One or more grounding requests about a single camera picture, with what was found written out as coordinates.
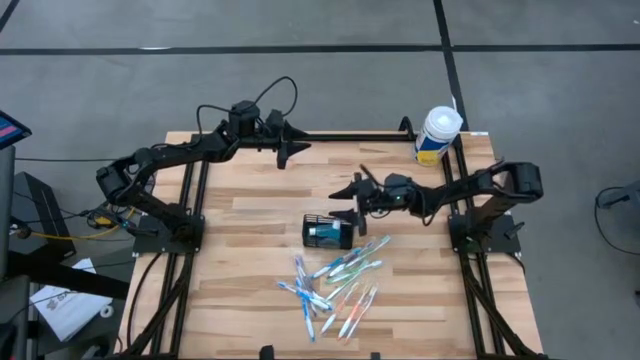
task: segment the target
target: white canister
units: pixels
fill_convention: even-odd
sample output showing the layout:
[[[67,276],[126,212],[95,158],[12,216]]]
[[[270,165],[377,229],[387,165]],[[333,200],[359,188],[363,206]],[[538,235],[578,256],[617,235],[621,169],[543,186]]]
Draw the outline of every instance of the white canister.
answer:
[[[433,108],[424,120],[413,155],[422,165],[436,165],[460,133],[462,116],[448,106]]]

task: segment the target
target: wooden table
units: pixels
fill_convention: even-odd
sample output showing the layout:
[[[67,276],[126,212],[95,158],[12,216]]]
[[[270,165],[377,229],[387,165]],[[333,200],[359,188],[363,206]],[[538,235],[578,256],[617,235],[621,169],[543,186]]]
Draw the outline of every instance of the wooden table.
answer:
[[[167,142],[190,136],[171,132]],[[462,139],[469,173],[494,163],[486,133],[465,133]],[[203,210],[207,228],[193,268],[181,358],[257,358],[260,348],[270,344],[277,358],[368,358],[371,352],[396,359],[475,357],[460,265],[446,225],[447,206],[426,228],[404,212],[368,220],[369,234],[358,238],[357,245],[385,234],[392,241],[375,256],[385,262],[372,273],[380,290],[348,345],[336,342],[335,325],[328,337],[310,343],[299,299],[276,288],[277,280],[294,279],[295,254],[302,254],[314,271],[343,253],[303,248],[302,217],[349,209],[351,202],[330,200],[327,195],[344,188],[361,163],[380,180],[397,172],[426,186],[445,182],[440,166],[423,167],[412,160],[410,143],[313,143],[293,156],[284,171],[276,168],[270,151],[243,149],[231,161],[211,165]],[[197,165],[191,194],[198,173]],[[155,195],[177,202],[183,174],[184,167],[161,171]],[[145,255],[136,262],[125,314],[152,257]],[[133,320],[134,338],[156,311],[166,258],[158,260],[143,284]],[[499,310],[525,344],[541,352],[522,269],[503,255],[491,255],[488,261]],[[331,290],[320,281],[316,285],[325,296]],[[491,351],[484,311],[481,316]],[[173,315],[167,319],[163,351],[169,347]],[[317,332],[325,319],[314,321]],[[125,317],[120,327],[123,340],[126,325]]]

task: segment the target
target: gray floor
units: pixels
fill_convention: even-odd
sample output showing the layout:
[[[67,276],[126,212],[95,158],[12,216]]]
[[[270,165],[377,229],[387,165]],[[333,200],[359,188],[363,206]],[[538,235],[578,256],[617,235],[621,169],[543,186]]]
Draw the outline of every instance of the gray floor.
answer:
[[[0,0],[0,11],[9,0]],[[637,0],[446,0],[451,39],[461,44],[640,43]],[[1,48],[166,47],[440,41],[431,1],[398,0],[21,0]],[[640,258],[599,237],[593,198],[640,179],[640,53],[456,54],[472,130],[496,152],[542,168],[545,197],[514,213],[543,345],[566,359],[635,359],[640,353]],[[442,55],[298,54],[3,56],[0,108],[31,126],[18,156],[91,158],[128,154],[169,130],[194,130],[200,103],[253,98],[292,76],[303,129],[393,129],[450,103]],[[263,109],[289,106],[274,89]],[[213,126],[222,118],[212,113]],[[19,163],[51,184],[63,207],[102,201],[99,164]],[[637,209],[601,213],[613,242],[640,251]],[[81,223],[73,224],[83,231]],[[78,244],[98,254],[126,243]]]

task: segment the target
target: computer screen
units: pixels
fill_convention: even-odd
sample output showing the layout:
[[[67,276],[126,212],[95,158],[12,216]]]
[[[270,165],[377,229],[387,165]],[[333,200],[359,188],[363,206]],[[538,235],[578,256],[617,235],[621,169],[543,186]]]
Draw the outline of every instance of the computer screen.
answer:
[[[0,111],[0,150],[31,135],[28,127]]]

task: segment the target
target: yellow label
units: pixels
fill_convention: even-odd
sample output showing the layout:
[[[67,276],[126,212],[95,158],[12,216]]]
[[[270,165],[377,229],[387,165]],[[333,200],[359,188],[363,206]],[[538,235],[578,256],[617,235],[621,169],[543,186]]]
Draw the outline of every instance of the yellow label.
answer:
[[[418,151],[416,159],[422,165],[436,165],[438,164],[438,150],[421,150]]]

